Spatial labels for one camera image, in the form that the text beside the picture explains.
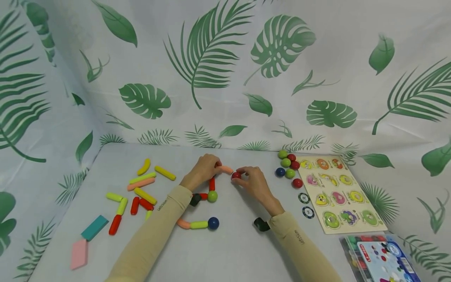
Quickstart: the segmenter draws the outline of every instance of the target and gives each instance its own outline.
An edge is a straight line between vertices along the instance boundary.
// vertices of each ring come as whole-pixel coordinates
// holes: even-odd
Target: wooden puzzle board
[[[296,156],[296,160],[324,233],[388,229],[340,157]]]

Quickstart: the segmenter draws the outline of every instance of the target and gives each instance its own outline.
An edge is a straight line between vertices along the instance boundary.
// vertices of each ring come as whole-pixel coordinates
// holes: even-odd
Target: red ball
[[[304,183],[302,182],[302,180],[300,178],[295,178],[293,180],[292,184],[295,188],[301,188],[302,185],[304,185]]]
[[[294,154],[289,154],[288,156],[286,156],[286,158],[289,159],[290,161],[296,160],[296,156]]]
[[[234,173],[232,173],[232,179],[234,179],[234,178],[240,178],[241,179],[241,173],[239,173],[239,172],[234,172]]]
[[[290,167],[291,167],[292,169],[294,169],[295,171],[298,170],[298,169],[300,168],[300,166],[301,166],[301,165],[300,165],[297,161],[291,161]]]

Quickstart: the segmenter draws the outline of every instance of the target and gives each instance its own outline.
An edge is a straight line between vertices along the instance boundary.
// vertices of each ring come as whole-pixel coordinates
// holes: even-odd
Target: teal block
[[[86,229],[82,232],[83,238],[86,241],[91,241],[94,237],[107,225],[109,221],[103,216],[99,215]]]

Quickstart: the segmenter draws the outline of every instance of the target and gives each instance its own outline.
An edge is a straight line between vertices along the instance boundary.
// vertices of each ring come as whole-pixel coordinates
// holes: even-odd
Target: white table
[[[158,207],[198,157],[205,153],[219,156],[224,165],[234,169],[240,166],[259,166],[265,173],[273,194],[282,202],[285,210],[293,213],[307,235],[328,257],[342,280],[355,281],[339,243],[342,235],[325,235],[316,215],[313,219],[304,217],[301,211],[304,205],[299,202],[298,193],[305,192],[305,189],[293,189],[289,179],[279,179],[274,175],[280,161],[277,153],[114,143],[104,146],[97,156],[30,281],[103,281],[122,249],[144,222],[146,212],[142,207],[137,215],[130,215],[131,201],[135,194],[126,190],[128,181],[136,177],[136,171],[144,159],[148,157],[152,161],[149,172],[153,171],[155,165],[160,165],[177,176],[177,180],[172,182],[157,175],[155,183],[144,188],[158,200]],[[207,184],[198,190],[199,193],[205,191],[208,191]],[[259,233],[253,226],[257,217],[269,220],[268,213],[244,191],[234,187],[227,174],[217,178],[216,191],[218,201],[202,201],[196,207],[189,206],[183,217],[187,221],[203,221],[215,216],[220,221],[219,228],[216,231],[184,230],[175,226],[147,280],[299,281],[294,266],[272,232]],[[106,199],[107,192],[118,193],[129,199],[119,230],[115,236],[108,235],[108,224],[89,243],[88,264],[71,271],[71,248],[75,241],[81,239],[80,233],[98,215],[105,216],[110,222],[115,216],[118,203]]]

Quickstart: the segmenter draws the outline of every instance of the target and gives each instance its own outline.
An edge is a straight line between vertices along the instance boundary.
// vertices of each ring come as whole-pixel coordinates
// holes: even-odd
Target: fabric backdrop
[[[51,238],[110,142],[341,155],[420,277],[451,281],[448,1],[12,0],[0,10],[6,281],[27,279],[45,249],[36,238]],[[20,106],[31,124],[9,124]]]

